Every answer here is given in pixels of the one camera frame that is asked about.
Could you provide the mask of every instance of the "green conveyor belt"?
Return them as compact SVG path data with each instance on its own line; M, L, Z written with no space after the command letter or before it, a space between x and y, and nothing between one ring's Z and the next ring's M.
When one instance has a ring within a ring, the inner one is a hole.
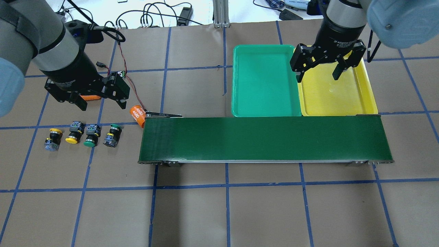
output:
M381 116L147 119L139 163L392 162Z

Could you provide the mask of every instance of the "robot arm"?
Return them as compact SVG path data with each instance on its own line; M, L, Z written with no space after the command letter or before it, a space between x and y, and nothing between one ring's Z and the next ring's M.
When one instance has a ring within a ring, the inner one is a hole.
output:
M84 53L86 44L103 40L111 28L80 21L63 24L45 0L0 0L0 116L12 108L24 86L31 59L49 78L45 88L59 102L86 110L80 95L99 95L125 108L130 88L117 75L103 78Z
M310 47L297 45L290 61L298 82L307 70L321 63L338 63L332 73L334 80L349 67L358 66L366 51L358 39L366 22L384 45L397 49L421 44L439 33L439 0L317 2L323 21L316 41Z

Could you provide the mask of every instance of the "plastic tray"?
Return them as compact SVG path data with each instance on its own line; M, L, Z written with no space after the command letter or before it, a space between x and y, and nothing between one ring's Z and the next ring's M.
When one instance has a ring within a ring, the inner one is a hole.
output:
M334 80L337 63L320 64L305 72L299 86L304 116L352 116L378 114L374 94L363 60L356 68Z
M232 114L301 116L291 45L238 45L234 49Z

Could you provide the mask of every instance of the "red wire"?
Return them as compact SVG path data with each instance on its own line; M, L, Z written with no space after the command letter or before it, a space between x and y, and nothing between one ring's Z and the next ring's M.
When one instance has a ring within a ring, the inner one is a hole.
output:
M125 66L125 77L128 79L128 82L130 83L130 85L131 85L131 87L132 87L132 89L133 89L133 91L134 91L134 94L135 94L137 100L139 101L140 105L142 106L143 110L146 111L146 107L145 107L145 105L144 105L143 102L140 100L139 95L137 94L137 89L136 89L136 86L134 85L133 80L132 80L129 76L127 76L128 69L126 68L125 56L123 55L122 47L120 46L120 44L119 44L119 49L120 49L120 54L122 55L122 58L123 58L123 64L124 64L124 66Z

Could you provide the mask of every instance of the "orange cylinder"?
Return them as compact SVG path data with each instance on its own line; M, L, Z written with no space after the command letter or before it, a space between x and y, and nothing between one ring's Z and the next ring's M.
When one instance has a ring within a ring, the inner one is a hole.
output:
M145 117L146 117L146 113L145 110L142 109L142 107L140 105L135 105L133 107L131 107L131 116L133 116L134 120L137 121L137 123L140 125L140 127L145 126Z

